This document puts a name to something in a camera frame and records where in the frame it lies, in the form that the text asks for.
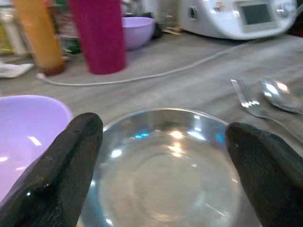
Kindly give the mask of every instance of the white appliance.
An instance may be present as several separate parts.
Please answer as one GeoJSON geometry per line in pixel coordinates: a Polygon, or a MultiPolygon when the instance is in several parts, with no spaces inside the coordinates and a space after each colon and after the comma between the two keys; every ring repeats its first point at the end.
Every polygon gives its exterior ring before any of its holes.
{"type": "Polygon", "coordinates": [[[200,35],[248,40],[286,31],[295,10],[294,0],[181,0],[179,24],[200,35]]]}

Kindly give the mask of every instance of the bowl rim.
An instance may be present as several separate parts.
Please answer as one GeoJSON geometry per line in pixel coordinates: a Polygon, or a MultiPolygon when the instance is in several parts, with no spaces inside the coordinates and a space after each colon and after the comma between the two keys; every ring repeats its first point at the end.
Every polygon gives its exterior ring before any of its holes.
{"type": "Polygon", "coordinates": [[[39,95],[2,96],[2,97],[0,97],[0,102],[3,101],[3,100],[22,99],[22,98],[26,98],[26,99],[28,99],[28,98],[41,98],[41,99],[46,99],[48,101],[52,101],[52,102],[56,103],[57,105],[59,105],[63,109],[64,114],[67,117],[68,122],[70,122],[73,118],[72,112],[66,104],[59,101],[58,99],[51,98],[51,97],[48,97],[48,96],[39,96],[39,95]]]}
{"type": "Polygon", "coordinates": [[[124,24],[122,23],[122,27],[123,28],[138,28],[138,27],[145,27],[145,26],[149,26],[149,25],[154,25],[156,23],[156,20],[154,18],[150,18],[150,17],[123,17],[122,20],[138,19],[138,18],[146,18],[149,21],[146,21],[146,23],[144,23],[142,25],[137,25],[137,26],[124,26],[124,24]]]}

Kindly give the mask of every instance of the spoon bowl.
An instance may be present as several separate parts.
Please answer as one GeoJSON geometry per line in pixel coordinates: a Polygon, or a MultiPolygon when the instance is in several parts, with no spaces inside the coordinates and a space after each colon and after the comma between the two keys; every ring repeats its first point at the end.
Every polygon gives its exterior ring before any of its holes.
{"type": "Polygon", "coordinates": [[[298,114],[303,114],[303,101],[286,84],[269,77],[261,80],[263,94],[276,107],[298,114]]]}

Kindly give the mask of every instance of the orange bottle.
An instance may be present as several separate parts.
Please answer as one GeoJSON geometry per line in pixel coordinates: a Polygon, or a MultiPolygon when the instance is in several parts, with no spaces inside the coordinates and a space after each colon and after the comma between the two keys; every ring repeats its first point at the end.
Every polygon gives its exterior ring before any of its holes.
{"type": "Polygon", "coordinates": [[[17,15],[34,52],[34,58],[47,75],[64,71],[64,61],[55,31],[42,0],[13,0],[17,15]]]}

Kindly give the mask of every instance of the appliance display screen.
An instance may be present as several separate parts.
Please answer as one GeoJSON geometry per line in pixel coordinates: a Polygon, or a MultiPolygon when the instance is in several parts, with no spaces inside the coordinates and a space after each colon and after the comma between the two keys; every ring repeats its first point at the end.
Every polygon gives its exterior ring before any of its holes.
{"type": "Polygon", "coordinates": [[[267,4],[241,6],[247,25],[271,22],[267,4]]]}

